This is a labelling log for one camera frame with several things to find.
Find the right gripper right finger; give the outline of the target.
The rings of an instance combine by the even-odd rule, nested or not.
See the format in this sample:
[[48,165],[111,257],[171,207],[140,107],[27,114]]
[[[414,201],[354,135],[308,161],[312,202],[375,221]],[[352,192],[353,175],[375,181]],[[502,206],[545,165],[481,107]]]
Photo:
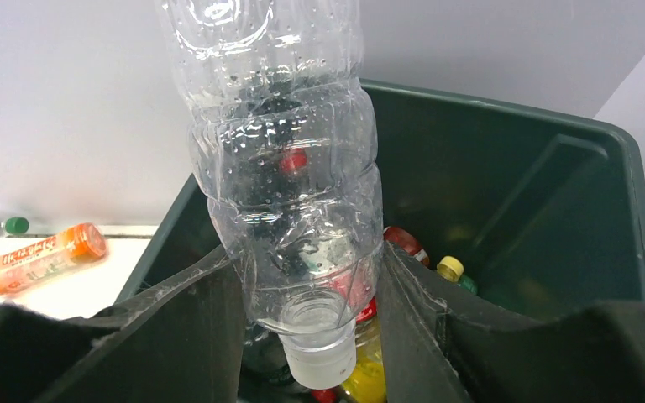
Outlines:
[[376,292],[390,402],[645,402],[645,304],[542,322],[386,243]]

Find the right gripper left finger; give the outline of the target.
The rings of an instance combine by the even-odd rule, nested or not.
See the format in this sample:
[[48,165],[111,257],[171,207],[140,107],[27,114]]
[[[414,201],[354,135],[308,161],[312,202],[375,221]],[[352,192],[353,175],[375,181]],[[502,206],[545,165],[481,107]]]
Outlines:
[[222,248],[91,318],[0,305],[0,402],[234,402],[245,314]]

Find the yellow juice bottle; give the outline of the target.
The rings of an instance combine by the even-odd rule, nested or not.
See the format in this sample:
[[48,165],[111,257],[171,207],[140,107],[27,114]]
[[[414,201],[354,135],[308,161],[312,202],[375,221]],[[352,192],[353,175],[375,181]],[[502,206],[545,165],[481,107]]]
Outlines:
[[385,371],[377,317],[361,322],[355,329],[356,365],[340,385],[346,398],[359,403],[386,402]]

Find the green label tea bottle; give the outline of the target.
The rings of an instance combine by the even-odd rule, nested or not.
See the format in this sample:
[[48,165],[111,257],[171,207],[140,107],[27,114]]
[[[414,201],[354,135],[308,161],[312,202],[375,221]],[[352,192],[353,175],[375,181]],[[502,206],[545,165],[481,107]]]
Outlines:
[[464,265],[453,256],[444,256],[436,266],[436,272],[444,279],[461,286],[473,295],[478,294],[474,280],[464,273]]

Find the crushed clear unlabelled bottle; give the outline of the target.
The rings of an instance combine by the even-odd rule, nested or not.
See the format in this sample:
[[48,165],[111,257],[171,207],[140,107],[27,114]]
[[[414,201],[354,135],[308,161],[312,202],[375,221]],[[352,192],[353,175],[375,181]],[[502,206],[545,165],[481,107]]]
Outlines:
[[384,243],[360,5],[163,1],[159,15],[193,174],[244,309],[279,336],[300,385],[340,385]]

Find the amber tea bottle red label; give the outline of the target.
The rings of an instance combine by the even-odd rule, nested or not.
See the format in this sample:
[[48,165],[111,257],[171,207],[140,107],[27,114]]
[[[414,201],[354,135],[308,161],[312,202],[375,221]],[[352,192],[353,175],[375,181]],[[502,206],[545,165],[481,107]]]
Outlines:
[[403,228],[388,226],[383,231],[384,240],[403,248],[425,267],[429,267],[430,258],[419,241]]

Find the clear bottle red label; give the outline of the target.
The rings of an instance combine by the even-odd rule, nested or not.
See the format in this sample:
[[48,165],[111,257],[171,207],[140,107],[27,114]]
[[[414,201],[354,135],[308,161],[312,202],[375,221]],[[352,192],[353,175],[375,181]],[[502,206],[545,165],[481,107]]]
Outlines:
[[382,249],[375,163],[303,207],[303,233],[286,248],[296,277],[279,339],[293,379],[310,390],[343,384],[358,362],[356,327],[374,313]]

